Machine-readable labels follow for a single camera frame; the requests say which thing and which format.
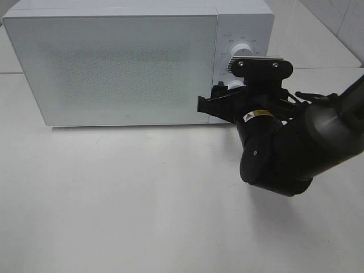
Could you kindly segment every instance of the black robotic arm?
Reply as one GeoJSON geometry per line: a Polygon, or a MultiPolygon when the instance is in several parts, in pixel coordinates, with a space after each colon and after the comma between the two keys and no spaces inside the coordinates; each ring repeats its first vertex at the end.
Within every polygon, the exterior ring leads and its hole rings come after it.
{"type": "Polygon", "coordinates": [[[293,72],[287,61],[234,57],[228,70],[245,86],[228,90],[219,82],[211,98],[198,98],[197,111],[237,125],[243,181],[293,196],[314,176],[363,152],[364,76],[340,96],[296,92],[300,101],[282,88],[293,72]]]}

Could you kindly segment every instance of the yellow label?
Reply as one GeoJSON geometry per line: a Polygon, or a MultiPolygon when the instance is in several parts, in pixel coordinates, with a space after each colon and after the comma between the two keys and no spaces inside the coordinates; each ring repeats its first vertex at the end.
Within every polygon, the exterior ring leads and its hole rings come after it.
{"type": "Polygon", "coordinates": [[[252,112],[247,113],[243,119],[245,122],[247,122],[248,120],[258,117],[260,115],[270,115],[271,117],[273,117],[273,115],[271,114],[271,112],[269,112],[268,110],[264,110],[264,109],[260,109],[260,110],[254,110],[252,112]]]}
{"type": "Polygon", "coordinates": [[[255,117],[257,117],[259,115],[270,115],[271,117],[273,117],[271,112],[269,112],[268,110],[254,110],[253,113],[254,113],[255,117]]]}

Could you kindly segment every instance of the white tabletop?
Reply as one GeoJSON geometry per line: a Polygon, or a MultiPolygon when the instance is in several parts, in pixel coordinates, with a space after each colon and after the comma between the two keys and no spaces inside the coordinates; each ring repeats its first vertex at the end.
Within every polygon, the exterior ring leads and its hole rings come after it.
{"type": "MultiPolygon", "coordinates": [[[[266,0],[275,14],[269,56],[295,68],[360,67],[360,61],[298,0],[266,0]]],[[[13,48],[0,27],[0,73],[21,72],[13,48]]]]}
{"type": "MultiPolygon", "coordinates": [[[[298,69],[284,87],[341,93],[364,69],[298,69]]],[[[362,272],[364,155],[296,197],[239,177],[233,125],[43,123],[0,75],[0,272],[362,272]]]]}

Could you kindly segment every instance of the microwave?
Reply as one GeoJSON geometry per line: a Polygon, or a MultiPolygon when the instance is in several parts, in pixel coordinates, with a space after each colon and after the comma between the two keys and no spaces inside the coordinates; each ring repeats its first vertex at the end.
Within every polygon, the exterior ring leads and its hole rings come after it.
{"type": "Polygon", "coordinates": [[[263,0],[20,0],[2,18],[49,126],[222,123],[197,112],[234,56],[264,56],[263,0]]]}

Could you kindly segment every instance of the frosted glass panel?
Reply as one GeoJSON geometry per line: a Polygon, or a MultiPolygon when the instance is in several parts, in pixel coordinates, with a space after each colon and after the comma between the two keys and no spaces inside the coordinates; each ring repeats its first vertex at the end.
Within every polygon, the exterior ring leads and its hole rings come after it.
{"type": "Polygon", "coordinates": [[[8,19],[51,126],[208,123],[216,16],[8,19]]]}

